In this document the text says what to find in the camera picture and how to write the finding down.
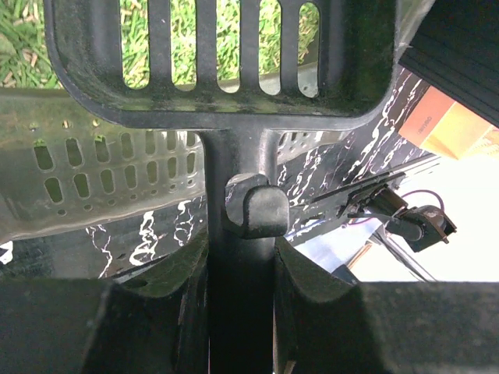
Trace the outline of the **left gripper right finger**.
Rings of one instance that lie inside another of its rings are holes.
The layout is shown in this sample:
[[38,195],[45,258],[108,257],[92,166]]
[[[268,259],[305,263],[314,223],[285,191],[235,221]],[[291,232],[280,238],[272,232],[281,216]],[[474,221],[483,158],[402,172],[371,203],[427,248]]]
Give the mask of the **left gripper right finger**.
[[276,241],[279,373],[495,373],[498,286],[349,284]]

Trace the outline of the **dark green litter box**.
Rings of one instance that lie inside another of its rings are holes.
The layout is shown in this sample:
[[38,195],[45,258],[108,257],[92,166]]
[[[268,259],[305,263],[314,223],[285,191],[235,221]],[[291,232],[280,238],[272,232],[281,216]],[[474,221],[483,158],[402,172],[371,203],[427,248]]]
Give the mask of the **dark green litter box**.
[[1,91],[1,240],[116,221],[204,191],[189,131],[128,129],[61,90]]

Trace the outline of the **black litter scoop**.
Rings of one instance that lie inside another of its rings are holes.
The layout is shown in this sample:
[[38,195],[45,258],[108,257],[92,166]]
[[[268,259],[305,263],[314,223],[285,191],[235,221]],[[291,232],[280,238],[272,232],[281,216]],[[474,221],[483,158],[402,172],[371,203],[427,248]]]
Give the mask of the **black litter scoop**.
[[45,39],[53,69],[80,105],[129,128],[190,129],[204,150],[209,234],[208,322],[212,373],[273,369],[275,239],[289,226],[289,202],[277,186],[284,131],[348,131],[384,107],[395,70],[396,1],[318,1],[318,92],[299,89],[300,1],[281,7],[280,88],[259,83],[257,1],[240,4],[239,88],[217,78],[217,4],[198,1],[196,85],[172,78],[167,1],[148,4],[150,80],[134,90],[122,77],[117,1],[46,1]]

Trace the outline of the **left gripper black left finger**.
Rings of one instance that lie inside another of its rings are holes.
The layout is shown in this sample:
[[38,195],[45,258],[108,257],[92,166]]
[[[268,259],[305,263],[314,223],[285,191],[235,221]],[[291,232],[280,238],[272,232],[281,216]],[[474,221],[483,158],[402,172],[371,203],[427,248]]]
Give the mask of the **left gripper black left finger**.
[[205,373],[206,231],[123,283],[1,283],[4,373]]

